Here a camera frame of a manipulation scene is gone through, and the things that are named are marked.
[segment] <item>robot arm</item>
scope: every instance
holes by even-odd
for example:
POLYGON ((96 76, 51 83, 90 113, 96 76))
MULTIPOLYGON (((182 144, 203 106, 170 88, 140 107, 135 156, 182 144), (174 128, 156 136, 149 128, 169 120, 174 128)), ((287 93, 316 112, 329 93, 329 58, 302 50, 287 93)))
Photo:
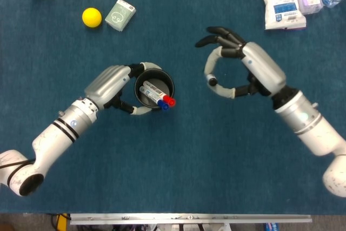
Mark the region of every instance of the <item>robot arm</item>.
POLYGON ((346 197, 346 141, 326 121, 300 90, 286 85, 286 76, 270 56, 256 43, 244 41, 233 31, 222 27, 208 27, 210 35, 196 43, 203 47, 219 43, 207 59, 204 75, 208 87, 216 94, 235 98, 259 92, 271 97, 274 110, 292 131, 317 156, 334 153, 336 158, 323 175, 326 188, 333 194, 346 197), (212 74, 220 58, 238 58, 247 68, 249 85, 225 88, 212 74))
POLYGON ((27 196, 43 182, 49 168, 63 152, 96 121, 100 110, 116 107, 131 115, 151 111, 147 107, 133 107, 120 99, 121 91, 130 79, 150 68, 160 69, 147 62, 105 69, 85 89, 86 98, 76 100, 66 111, 59 112, 59 118, 32 142, 35 163, 16 150, 0 154, 0 183, 17 195, 27 196))

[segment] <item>black cup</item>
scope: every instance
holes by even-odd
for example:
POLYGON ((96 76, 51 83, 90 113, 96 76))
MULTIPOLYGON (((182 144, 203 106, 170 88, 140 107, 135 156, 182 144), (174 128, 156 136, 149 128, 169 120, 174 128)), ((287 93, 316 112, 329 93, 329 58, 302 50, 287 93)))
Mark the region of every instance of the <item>black cup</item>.
POLYGON ((151 108, 153 110, 160 110, 160 107, 153 101, 149 100, 144 94, 139 90, 143 86, 144 81, 149 81, 151 84, 155 85, 168 96, 174 96, 174 83, 172 78, 167 74, 167 72, 160 69, 148 69, 141 73, 135 82, 135 95, 139 102, 144 106, 151 108))

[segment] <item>blue table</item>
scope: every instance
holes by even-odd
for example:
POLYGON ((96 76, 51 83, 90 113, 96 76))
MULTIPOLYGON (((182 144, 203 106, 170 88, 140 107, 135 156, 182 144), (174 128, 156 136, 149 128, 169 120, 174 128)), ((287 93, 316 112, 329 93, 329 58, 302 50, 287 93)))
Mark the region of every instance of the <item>blue table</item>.
MULTIPOLYGON (((263 0, 125 1, 137 13, 118 32, 81 19, 90 6, 105 17, 116 0, 0 0, 1 151, 34 157, 32 140, 113 64, 159 64, 177 100, 142 117, 103 111, 34 194, 1 187, 0 212, 346 213, 322 183, 332 156, 314 156, 269 99, 212 93, 202 70, 214 47, 194 48, 207 26, 234 29, 346 136, 345 3, 307 16, 306 30, 264 31, 263 0)), ((246 83, 240 61, 222 61, 216 74, 222 85, 246 83)), ((133 85, 124 99, 136 102, 133 85)))

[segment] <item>blue marker cap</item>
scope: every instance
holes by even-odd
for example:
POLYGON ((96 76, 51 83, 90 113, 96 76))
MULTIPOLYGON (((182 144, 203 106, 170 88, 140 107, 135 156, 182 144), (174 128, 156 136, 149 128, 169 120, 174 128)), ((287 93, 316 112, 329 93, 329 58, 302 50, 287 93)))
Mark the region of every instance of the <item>blue marker cap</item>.
POLYGON ((162 100, 157 101, 157 105, 162 109, 162 110, 167 110, 169 108, 168 104, 162 100))

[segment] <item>marker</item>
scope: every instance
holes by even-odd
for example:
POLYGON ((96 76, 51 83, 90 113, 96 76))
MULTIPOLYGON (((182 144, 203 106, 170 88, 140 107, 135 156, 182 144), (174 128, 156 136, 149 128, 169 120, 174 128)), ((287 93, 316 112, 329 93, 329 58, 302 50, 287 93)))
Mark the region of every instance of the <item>marker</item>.
POLYGON ((152 89, 164 102, 166 102, 170 107, 175 106, 175 99, 168 96, 165 92, 163 92, 161 89, 156 87, 155 85, 151 84, 149 81, 144 81, 143 86, 152 89))
POLYGON ((139 88, 140 92, 143 93, 145 96, 150 98, 152 101, 154 101, 162 110, 167 110, 169 106, 166 102, 162 100, 155 92, 152 92, 151 89, 147 89, 144 86, 141 86, 139 88))

